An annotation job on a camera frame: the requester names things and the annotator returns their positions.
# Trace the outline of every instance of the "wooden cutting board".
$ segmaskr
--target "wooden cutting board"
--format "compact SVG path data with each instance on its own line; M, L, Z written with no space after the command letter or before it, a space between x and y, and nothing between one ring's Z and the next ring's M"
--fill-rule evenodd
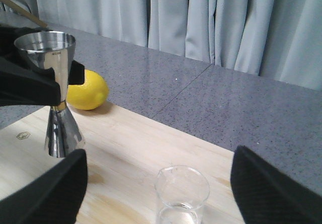
M230 187L233 153L107 102L92 111L70 108L86 139L89 183L77 223L155 223L159 169L188 165L204 174L207 223L244 223ZM49 107L0 131L0 198L60 161L44 151Z

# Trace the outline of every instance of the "curtain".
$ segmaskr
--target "curtain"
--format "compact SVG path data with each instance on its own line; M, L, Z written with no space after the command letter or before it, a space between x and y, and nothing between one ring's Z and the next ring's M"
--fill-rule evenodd
M322 90L322 0L15 0L40 19Z

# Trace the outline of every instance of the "granite countertop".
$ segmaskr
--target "granite countertop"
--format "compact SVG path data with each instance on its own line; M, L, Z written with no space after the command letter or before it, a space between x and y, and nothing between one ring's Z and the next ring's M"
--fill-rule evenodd
M50 24L76 37L74 59L108 100L234 151L250 147L322 195L322 92ZM3 128L39 106L0 107Z

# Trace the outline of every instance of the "lemon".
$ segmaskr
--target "lemon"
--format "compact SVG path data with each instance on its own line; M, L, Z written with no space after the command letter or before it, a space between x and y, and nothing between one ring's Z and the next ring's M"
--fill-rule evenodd
M85 69L83 85L69 85L66 100L77 109L92 110L107 99L109 87L98 73Z

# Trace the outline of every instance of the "stainless steel jigger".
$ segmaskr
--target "stainless steel jigger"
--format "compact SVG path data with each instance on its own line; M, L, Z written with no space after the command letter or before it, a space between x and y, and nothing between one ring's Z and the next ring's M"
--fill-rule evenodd
M15 40L22 57L40 69L53 68L55 81L60 86L61 103L51 106L45 148L49 155L66 157L76 148L84 147L85 140L66 105L68 76L75 52L75 38L63 32L31 33Z

